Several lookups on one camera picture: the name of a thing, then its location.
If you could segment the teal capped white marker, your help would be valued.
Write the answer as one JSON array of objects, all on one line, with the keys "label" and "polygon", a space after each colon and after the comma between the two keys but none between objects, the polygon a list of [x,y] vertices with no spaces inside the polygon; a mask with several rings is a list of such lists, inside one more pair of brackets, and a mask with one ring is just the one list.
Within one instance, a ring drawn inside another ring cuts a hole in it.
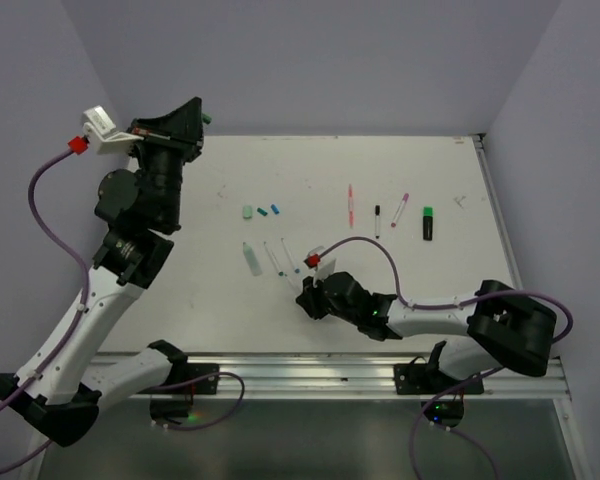
[{"label": "teal capped white marker", "polygon": [[271,247],[269,246],[269,244],[266,241],[263,242],[263,247],[265,249],[265,252],[266,252],[266,254],[267,254],[270,262],[272,263],[273,268],[276,271],[276,274],[279,277],[284,277],[285,273],[284,273],[284,271],[283,271],[283,269],[282,269],[282,267],[280,265],[280,262],[279,262],[279,260],[277,259],[276,255],[274,254],[273,250],[271,249]]}]

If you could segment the blue capped white marker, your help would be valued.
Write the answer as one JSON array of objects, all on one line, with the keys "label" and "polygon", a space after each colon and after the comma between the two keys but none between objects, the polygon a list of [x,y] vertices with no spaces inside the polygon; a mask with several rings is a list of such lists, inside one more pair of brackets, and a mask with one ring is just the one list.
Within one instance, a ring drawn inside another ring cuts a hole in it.
[{"label": "blue capped white marker", "polygon": [[296,258],[294,256],[293,252],[291,251],[288,243],[286,242],[286,240],[284,238],[281,238],[280,241],[281,241],[281,245],[283,247],[284,253],[286,255],[286,258],[287,258],[287,260],[288,260],[288,262],[289,262],[289,264],[291,266],[292,271],[295,274],[300,274],[301,273],[301,269],[300,269],[299,263],[297,262],[297,260],[296,260]]}]

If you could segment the light green highlighter body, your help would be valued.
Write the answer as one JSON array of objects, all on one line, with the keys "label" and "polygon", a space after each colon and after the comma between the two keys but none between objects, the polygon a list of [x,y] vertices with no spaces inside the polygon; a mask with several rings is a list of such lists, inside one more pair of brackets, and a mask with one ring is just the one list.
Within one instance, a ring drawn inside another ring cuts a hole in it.
[{"label": "light green highlighter body", "polygon": [[251,274],[254,277],[262,274],[262,268],[253,248],[246,242],[243,243],[243,255]]}]

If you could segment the black capped white marker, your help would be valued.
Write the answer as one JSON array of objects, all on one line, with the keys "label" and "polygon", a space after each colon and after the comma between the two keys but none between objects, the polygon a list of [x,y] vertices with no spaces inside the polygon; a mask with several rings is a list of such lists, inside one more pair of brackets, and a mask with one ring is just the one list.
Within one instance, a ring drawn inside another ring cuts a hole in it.
[{"label": "black capped white marker", "polygon": [[376,204],[374,207],[374,238],[379,240],[381,236],[381,206]]}]

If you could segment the purple capped marker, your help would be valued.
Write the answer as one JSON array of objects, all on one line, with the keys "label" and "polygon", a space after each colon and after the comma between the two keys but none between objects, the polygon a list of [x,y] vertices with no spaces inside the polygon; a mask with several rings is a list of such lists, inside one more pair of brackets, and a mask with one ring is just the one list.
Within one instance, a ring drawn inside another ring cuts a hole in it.
[{"label": "purple capped marker", "polygon": [[394,215],[393,215],[393,217],[391,219],[391,222],[390,222],[390,227],[391,228],[395,228],[397,226],[397,224],[398,224],[398,222],[399,222],[399,220],[400,220],[400,218],[401,218],[401,216],[402,216],[402,214],[404,212],[404,209],[406,207],[406,204],[407,204],[408,200],[409,200],[409,194],[408,193],[404,193],[403,196],[402,196],[402,198],[401,198],[401,201],[398,204],[398,207],[397,207],[397,209],[396,209],[396,211],[395,211],[395,213],[394,213]]}]

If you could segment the black green highlighter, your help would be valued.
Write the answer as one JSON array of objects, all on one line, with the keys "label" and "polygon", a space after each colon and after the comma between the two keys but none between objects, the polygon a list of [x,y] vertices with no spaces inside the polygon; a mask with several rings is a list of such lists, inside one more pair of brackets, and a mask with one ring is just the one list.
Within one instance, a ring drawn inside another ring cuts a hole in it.
[{"label": "black green highlighter", "polygon": [[423,208],[423,226],[422,235],[424,241],[433,240],[433,225],[434,225],[434,210],[431,206],[425,206]]}]

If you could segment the dark green capped marker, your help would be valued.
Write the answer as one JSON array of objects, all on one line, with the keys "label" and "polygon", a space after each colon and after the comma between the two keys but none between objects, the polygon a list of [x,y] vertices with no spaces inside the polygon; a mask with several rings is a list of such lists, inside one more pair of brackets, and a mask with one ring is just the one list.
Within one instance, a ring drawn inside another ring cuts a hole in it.
[{"label": "dark green capped marker", "polygon": [[300,285],[297,283],[296,280],[292,279],[291,277],[289,277],[288,275],[284,276],[285,280],[287,281],[288,285],[290,286],[290,288],[296,292],[296,293],[300,293],[301,292],[301,287]]}]

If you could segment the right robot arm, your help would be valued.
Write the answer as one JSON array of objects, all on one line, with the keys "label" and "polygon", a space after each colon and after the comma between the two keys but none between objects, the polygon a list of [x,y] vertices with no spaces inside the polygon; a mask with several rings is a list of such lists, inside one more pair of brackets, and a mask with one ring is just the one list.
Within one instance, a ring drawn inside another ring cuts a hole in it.
[{"label": "right robot arm", "polygon": [[435,304],[371,293],[349,273],[336,272],[305,278],[296,304],[314,320],[336,317],[374,341],[441,335],[425,369],[427,384],[441,393],[496,368],[544,376],[557,321],[553,310],[496,280],[483,281],[473,295]]}]

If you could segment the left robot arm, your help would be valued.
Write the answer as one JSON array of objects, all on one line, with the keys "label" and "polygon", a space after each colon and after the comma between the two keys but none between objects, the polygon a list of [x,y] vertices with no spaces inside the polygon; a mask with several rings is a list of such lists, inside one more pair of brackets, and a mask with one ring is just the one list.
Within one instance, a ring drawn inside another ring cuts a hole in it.
[{"label": "left robot arm", "polygon": [[86,370],[112,328],[151,286],[179,231],[184,167],[203,149],[211,119],[194,97],[170,113],[135,118],[120,130],[106,111],[84,111],[82,133],[45,169],[71,155],[125,154],[135,170],[107,173],[97,188],[95,215],[107,232],[86,263],[54,233],[49,238],[81,270],[82,288],[32,358],[15,373],[0,374],[0,400],[51,442],[67,447],[91,429],[99,414],[142,390],[181,390],[188,379],[183,353],[158,340],[93,377]]}]

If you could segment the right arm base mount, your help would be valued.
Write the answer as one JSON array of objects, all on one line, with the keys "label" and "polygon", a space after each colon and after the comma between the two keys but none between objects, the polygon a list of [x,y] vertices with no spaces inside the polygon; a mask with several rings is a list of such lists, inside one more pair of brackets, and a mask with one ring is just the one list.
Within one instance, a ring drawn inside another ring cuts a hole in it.
[{"label": "right arm base mount", "polygon": [[[440,371],[439,358],[446,344],[446,341],[438,342],[428,360],[417,356],[408,363],[393,366],[394,386],[398,395],[435,395],[460,383]],[[467,387],[454,390],[451,400],[434,401],[425,410],[424,416],[434,424],[453,429],[464,418],[464,396],[483,393],[483,381],[473,382]]]}]

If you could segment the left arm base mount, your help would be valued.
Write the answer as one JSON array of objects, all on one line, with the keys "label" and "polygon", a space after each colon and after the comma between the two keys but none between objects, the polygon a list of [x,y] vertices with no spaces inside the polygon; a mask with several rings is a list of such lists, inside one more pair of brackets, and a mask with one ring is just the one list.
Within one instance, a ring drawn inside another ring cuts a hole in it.
[{"label": "left arm base mount", "polygon": [[198,395],[215,395],[219,383],[217,363],[185,363],[177,366],[161,385],[139,392],[149,397],[149,415],[155,422],[182,425],[193,420]]}]

